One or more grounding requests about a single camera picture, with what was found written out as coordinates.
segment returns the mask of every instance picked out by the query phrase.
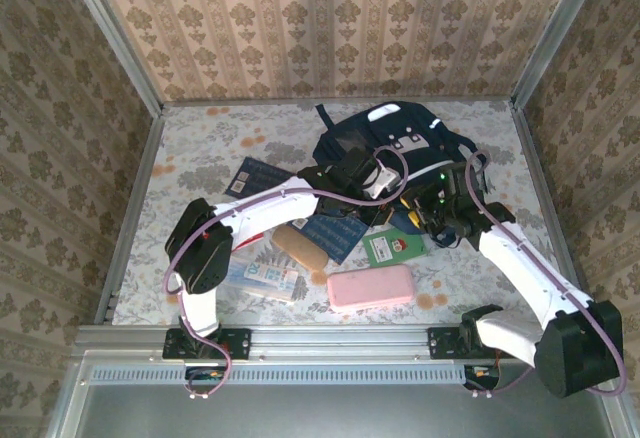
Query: backpack strap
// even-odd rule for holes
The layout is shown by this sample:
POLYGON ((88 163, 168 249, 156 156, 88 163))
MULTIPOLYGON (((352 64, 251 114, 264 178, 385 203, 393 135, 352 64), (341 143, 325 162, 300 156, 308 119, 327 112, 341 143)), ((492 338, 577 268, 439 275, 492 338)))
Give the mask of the backpack strap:
POLYGON ((327 110, 324 109, 323 104, 317 105, 316 111, 318 112, 318 115, 320 115, 320 118, 322 119, 322 122, 324 123, 324 126, 327 127, 327 129, 330 130, 335 126, 333 121, 331 121, 331 117, 329 116, 329 113, 327 113, 327 110))

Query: green booklet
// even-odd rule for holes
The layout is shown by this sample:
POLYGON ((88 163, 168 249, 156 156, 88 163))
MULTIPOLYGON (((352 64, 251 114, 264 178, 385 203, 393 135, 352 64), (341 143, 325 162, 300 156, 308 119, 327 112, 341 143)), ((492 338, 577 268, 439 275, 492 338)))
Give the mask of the green booklet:
POLYGON ((397 228, 367 235, 362 242, 371 268, 395 265, 427 254, 422 235, 407 235, 397 228))

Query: yellow object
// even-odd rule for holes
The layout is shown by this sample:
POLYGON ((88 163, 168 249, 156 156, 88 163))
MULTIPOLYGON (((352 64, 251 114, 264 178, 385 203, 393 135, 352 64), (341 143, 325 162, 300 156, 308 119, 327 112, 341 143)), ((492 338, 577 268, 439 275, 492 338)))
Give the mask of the yellow object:
POLYGON ((418 214, 415 211, 409 212, 409 219, 411 223, 415 225, 416 228, 420 228, 420 218, 418 218, 418 214))

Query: label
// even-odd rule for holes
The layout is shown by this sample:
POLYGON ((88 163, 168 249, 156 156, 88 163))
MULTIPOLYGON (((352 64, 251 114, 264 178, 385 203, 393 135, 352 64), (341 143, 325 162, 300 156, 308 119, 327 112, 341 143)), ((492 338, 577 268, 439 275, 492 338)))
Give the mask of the label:
POLYGON ((391 248, 389 248, 389 243, 384 236, 371 240, 371 247, 378 263, 389 261, 393 258, 391 248))
POLYGON ((304 228, 304 225, 306 225, 308 221, 309 220, 307 220, 306 218, 299 218, 297 220, 293 220, 291 224, 301 230, 302 228, 304 228))
POLYGON ((240 180, 236 180, 233 182, 233 185, 231 185, 231 191, 235 191, 236 193, 240 193, 242 191, 242 189, 244 188, 244 185, 246 183, 240 181, 240 180))
POLYGON ((247 266, 244 276, 250 280, 268 283, 278 290, 284 290, 289 280, 295 280, 297 278, 298 272, 252 262, 247 266))

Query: pink pencil case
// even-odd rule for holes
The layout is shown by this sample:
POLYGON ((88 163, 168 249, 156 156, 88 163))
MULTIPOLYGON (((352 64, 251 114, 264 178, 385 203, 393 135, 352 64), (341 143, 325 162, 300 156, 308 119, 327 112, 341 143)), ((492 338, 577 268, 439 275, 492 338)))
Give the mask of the pink pencil case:
POLYGON ((411 269, 407 265, 335 273, 327 280, 334 311, 353 311, 401 305, 415 298, 411 269))

